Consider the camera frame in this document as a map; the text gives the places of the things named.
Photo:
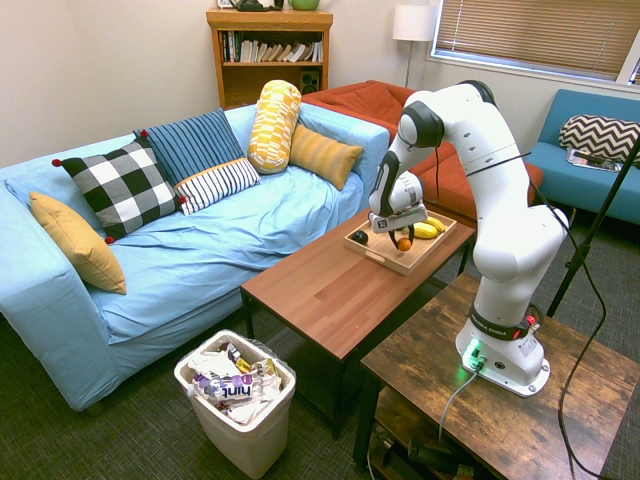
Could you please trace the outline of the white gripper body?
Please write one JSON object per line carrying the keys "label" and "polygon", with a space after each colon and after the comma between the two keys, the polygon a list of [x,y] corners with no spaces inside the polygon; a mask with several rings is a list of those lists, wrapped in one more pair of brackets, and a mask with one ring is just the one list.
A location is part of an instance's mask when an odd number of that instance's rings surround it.
{"label": "white gripper body", "polygon": [[411,205],[406,209],[391,214],[388,217],[369,213],[371,227],[375,233],[385,233],[397,229],[403,229],[416,222],[423,222],[428,218],[428,210],[422,202]]}

